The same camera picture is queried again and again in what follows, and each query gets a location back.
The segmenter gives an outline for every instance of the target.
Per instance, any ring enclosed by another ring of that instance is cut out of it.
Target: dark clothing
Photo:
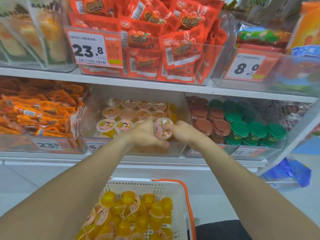
[[[239,220],[203,224],[196,226],[195,232],[197,240],[252,240]]]

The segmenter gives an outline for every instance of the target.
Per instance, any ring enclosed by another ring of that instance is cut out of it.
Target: green jelly cup
[[[226,100],[223,102],[222,107],[223,107],[224,111],[227,111],[229,109],[236,109],[237,104],[235,102],[230,101],[230,100]]]
[[[241,121],[242,113],[236,109],[229,109],[225,112],[224,117],[232,123],[234,121]]]
[[[265,138],[268,134],[268,128],[259,122],[251,122],[248,126],[250,133],[249,137],[252,141],[258,141]]]
[[[263,147],[269,147],[269,148],[274,148],[275,143],[269,141],[267,138],[259,140],[259,145]]]
[[[243,110],[249,108],[249,104],[247,104],[244,101],[239,101],[239,102],[237,102],[236,108],[237,108],[237,110],[242,112]]]
[[[213,99],[209,102],[210,108],[222,109],[222,102],[218,99]]]
[[[235,140],[232,135],[228,135],[225,138],[226,144],[233,145],[233,146],[239,146],[241,145],[241,140]]]
[[[267,127],[268,127],[267,139],[271,142],[277,142],[277,141],[283,140],[288,135],[287,130],[282,125],[271,123],[271,124],[268,124]]]
[[[245,109],[242,111],[242,120],[246,123],[251,123],[252,121],[255,121],[256,117],[257,115],[249,109]]]
[[[241,140],[243,137],[247,137],[249,135],[249,127],[243,121],[232,122],[230,135],[235,140]]]
[[[255,147],[257,146],[259,141],[252,140],[249,136],[242,139],[242,144],[247,146]]]

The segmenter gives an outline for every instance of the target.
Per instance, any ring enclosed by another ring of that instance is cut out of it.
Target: shopping basket
[[[179,180],[174,179],[154,179],[154,178],[126,178],[111,177],[104,187],[99,199],[107,191],[113,191],[116,197],[121,198],[122,192],[126,190],[134,191],[142,197],[146,193],[154,193],[157,199],[168,196],[172,199],[172,225],[173,240],[187,240],[187,230],[190,231],[190,240],[196,240],[196,227],[193,213],[189,202],[188,189]],[[149,229],[145,237],[149,240],[152,234]]]

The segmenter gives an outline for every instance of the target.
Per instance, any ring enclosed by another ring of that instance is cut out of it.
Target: store shelf
[[[261,83],[257,83],[257,82],[252,82],[250,84],[250,86],[253,86],[250,88],[251,90],[239,90],[239,89],[230,89],[230,88],[219,88],[214,84],[214,82],[211,79],[208,81],[208,84],[206,86],[199,86],[199,85],[187,85],[187,84],[178,84],[178,83],[165,83],[165,82],[150,81],[150,80],[121,79],[121,78],[113,78],[113,77],[83,75],[80,73],[78,68],[76,68],[72,72],[63,73],[63,72],[49,72],[49,71],[43,71],[43,70],[28,70],[28,69],[19,69],[19,68],[0,67],[0,75],[50,79],[50,80],[70,81],[70,82],[82,82],[82,83],[91,83],[91,84],[105,84],[105,85],[125,86],[125,87],[133,87],[133,88],[159,89],[159,90],[167,90],[167,91],[227,95],[227,96],[237,96],[237,97],[246,97],[246,98],[272,99],[272,100],[280,100],[280,101],[295,101],[295,102],[303,102],[303,103],[313,103],[317,100],[317,98],[315,97],[271,93],[271,92],[268,92],[267,89],[264,89]]]
[[[30,161],[30,162],[57,162],[57,163],[77,163],[91,154],[87,151],[84,154],[54,154],[54,153],[25,153],[25,152],[1,152],[0,160],[4,161]],[[237,160],[245,167],[263,168],[268,162],[266,159],[257,160]],[[127,155],[120,162],[122,165],[169,165],[169,166],[207,166],[203,158],[185,157],[161,157],[161,156],[136,156]]]

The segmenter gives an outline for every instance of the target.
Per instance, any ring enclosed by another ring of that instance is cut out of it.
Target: orange basket handle
[[[154,181],[154,182],[158,182],[158,181],[177,182],[177,183],[180,183],[183,186],[184,191],[186,193],[186,205],[188,207],[189,218],[190,218],[190,225],[191,225],[190,226],[191,227],[191,233],[190,234],[192,235],[192,240],[197,240],[195,221],[194,221],[193,212],[192,212],[192,208],[191,208],[190,201],[189,201],[188,188],[185,185],[185,183],[180,181],[180,180],[167,179],[167,178],[162,178],[162,179],[154,179],[154,178],[152,178],[151,180]]]

